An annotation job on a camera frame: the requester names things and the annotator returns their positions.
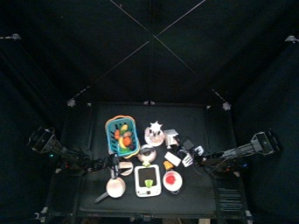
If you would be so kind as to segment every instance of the green object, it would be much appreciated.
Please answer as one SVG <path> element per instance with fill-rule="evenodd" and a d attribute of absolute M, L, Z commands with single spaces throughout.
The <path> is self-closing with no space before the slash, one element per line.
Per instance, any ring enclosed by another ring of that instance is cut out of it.
<path fill-rule="evenodd" d="M 152 185 L 153 185 L 153 181 L 152 181 L 151 179 L 147 179 L 147 180 L 144 181 L 144 185 L 145 185 L 147 188 L 151 188 Z"/>

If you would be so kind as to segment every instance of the black enclosure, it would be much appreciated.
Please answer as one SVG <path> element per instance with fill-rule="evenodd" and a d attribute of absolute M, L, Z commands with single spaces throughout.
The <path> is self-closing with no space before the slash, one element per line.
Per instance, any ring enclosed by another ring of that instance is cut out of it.
<path fill-rule="evenodd" d="M 227 102 L 221 140 L 247 144 L 271 129 L 283 145 L 247 157 L 255 223 L 298 223 L 298 35 L 295 0 L 1 1 L 0 222 L 35 223 L 44 207 L 56 157 L 27 147 L 40 126 L 71 147 L 65 133 L 89 135 L 76 129 L 85 123 L 76 111 L 89 105 L 225 111 Z"/>

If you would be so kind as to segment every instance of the orange object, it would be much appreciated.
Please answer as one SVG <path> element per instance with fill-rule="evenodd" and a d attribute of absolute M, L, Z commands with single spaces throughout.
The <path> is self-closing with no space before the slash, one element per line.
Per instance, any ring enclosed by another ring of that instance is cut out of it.
<path fill-rule="evenodd" d="M 117 129 L 116 132 L 115 132 L 115 139 L 117 140 L 119 138 L 120 138 L 120 131 Z"/>
<path fill-rule="evenodd" d="M 131 143 L 132 143 L 131 137 L 129 136 L 124 137 L 124 139 L 123 139 L 124 146 L 128 146 Z"/>
<path fill-rule="evenodd" d="M 168 171 L 173 168 L 173 164 L 169 161 L 163 162 L 163 167 Z"/>

